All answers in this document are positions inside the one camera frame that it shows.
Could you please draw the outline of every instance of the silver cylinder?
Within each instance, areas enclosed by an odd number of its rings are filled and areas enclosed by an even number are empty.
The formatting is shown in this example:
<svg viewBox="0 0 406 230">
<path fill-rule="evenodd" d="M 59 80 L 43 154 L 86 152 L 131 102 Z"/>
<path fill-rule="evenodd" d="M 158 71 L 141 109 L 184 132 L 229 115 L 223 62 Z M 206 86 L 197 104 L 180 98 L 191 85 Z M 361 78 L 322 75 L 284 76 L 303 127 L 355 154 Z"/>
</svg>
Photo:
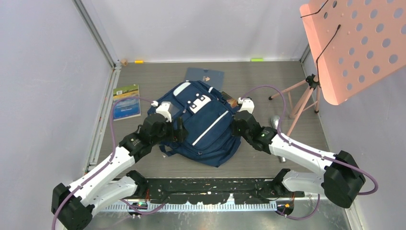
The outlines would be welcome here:
<svg viewBox="0 0 406 230">
<path fill-rule="evenodd" d="M 279 119 L 280 119 L 280 117 L 278 115 L 274 115 L 274 116 L 271 117 L 270 122 L 271 122 L 272 128 L 274 128 L 274 129 L 278 128 Z M 278 158 L 279 158 L 280 163 L 285 163 L 286 162 L 286 158 L 284 158 L 284 157 L 278 157 Z"/>
</svg>

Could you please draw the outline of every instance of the navy blue backpack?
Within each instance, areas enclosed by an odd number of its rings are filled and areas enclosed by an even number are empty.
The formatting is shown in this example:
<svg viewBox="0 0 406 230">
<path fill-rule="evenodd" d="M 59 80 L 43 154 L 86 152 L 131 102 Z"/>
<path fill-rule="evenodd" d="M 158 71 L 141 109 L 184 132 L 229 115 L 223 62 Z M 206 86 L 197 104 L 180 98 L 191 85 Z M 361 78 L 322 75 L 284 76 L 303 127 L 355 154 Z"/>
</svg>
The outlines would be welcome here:
<svg viewBox="0 0 406 230">
<path fill-rule="evenodd" d="M 231 135 L 233 115 L 240 107 L 232 108 L 222 94 L 202 81 L 180 83 L 157 100 L 171 102 L 175 107 L 172 120 L 179 116 L 189 132 L 183 143 L 161 142 L 162 152 L 171 156 L 179 153 L 191 160 L 218 167 L 230 159 L 241 144 L 240 137 Z M 148 114 L 155 113 L 155 107 Z"/>
</svg>

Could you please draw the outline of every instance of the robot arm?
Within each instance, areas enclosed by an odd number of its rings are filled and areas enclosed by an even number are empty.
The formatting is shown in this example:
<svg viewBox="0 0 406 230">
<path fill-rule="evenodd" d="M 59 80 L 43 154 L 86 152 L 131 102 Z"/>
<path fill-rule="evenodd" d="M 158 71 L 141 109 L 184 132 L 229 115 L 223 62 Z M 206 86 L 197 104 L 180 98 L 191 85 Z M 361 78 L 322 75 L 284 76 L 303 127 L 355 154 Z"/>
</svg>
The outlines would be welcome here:
<svg viewBox="0 0 406 230">
<path fill-rule="evenodd" d="M 277 130 L 272 127 L 261 127 L 252 115 L 253 102 L 250 99 L 239 99 L 239 102 L 242 103 L 242 107 L 234 116 L 233 135 L 242 136 L 258 151 L 285 157 L 313 172 L 295 172 L 283 169 L 274 180 L 275 183 L 279 183 L 281 195 L 287 191 L 318 193 L 325 195 L 340 207 L 349 208 L 351 206 L 365 183 L 365 177 L 359 172 L 318 158 L 296 146 L 358 167 L 349 153 L 341 151 L 339 154 L 334 154 L 321 151 L 293 140 L 283 133 L 278 134 Z"/>
<path fill-rule="evenodd" d="M 186 139 L 188 133 L 182 119 L 177 119 L 177 129 L 170 115 L 171 104 L 163 102 L 156 114 L 148 116 L 139 132 L 131 133 L 120 141 L 115 153 L 109 155 L 97 167 L 68 186 L 60 183 L 54 188 L 52 213 L 55 214 L 62 201 L 78 186 L 81 187 L 63 206 L 58 219 L 67 229 L 83 229 L 100 210 L 121 198 L 132 195 L 141 196 L 147 190 L 147 180 L 136 171 L 130 171 L 121 180 L 109 184 L 119 173 L 137 163 L 151 152 L 159 142 Z M 94 175 L 106 165 L 99 174 Z M 88 183 L 81 184 L 92 177 Z"/>
</svg>

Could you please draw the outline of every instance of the book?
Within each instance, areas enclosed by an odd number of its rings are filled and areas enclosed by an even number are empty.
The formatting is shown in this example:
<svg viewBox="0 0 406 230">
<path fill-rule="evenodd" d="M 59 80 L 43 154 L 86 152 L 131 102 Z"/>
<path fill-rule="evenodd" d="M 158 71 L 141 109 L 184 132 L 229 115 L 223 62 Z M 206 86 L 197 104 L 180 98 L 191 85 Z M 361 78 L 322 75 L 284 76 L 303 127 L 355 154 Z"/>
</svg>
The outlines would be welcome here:
<svg viewBox="0 0 406 230">
<path fill-rule="evenodd" d="M 224 82 L 224 72 L 210 69 L 188 68 L 185 81 L 203 81 L 218 91 L 221 91 Z"/>
<path fill-rule="evenodd" d="M 227 100 L 227 102 L 230 104 L 231 108 L 235 108 L 238 106 L 238 101 L 236 99 L 234 99 L 233 97 L 231 97 L 230 95 L 228 95 L 226 92 L 221 92 L 221 95 L 224 97 L 224 99 Z"/>
<path fill-rule="evenodd" d="M 128 85 L 113 90 L 113 103 L 123 99 L 114 107 L 113 120 L 122 120 L 141 115 L 139 86 Z"/>
</svg>

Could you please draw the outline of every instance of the white wall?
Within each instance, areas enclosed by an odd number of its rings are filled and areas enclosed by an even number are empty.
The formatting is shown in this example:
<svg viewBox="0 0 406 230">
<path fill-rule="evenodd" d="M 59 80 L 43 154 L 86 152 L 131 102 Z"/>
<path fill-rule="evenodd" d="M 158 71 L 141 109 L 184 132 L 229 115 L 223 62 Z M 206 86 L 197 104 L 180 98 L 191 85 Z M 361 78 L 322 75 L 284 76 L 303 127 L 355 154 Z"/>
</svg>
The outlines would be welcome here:
<svg viewBox="0 0 406 230">
<path fill-rule="evenodd" d="M 83 175 L 110 66 L 70 0 L 0 3 L 0 223 L 45 230 Z"/>
<path fill-rule="evenodd" d="M 312 55 L 304 69 L 316 74 Z M 375 194 L 357 197 L 366 230 L 404 229 L 405 76 L 403 68 L 337 106 L 321 100 L 320 121 L 330 150 L 351 153 L 378 180 Z M 371 188 L 368 180 L 363 191 Z"/>
<path fill-rule="evenodd" d="M 129 61 L 298 60 L 308 0 L 85 0 L 110 53 Z"/>
</svg>

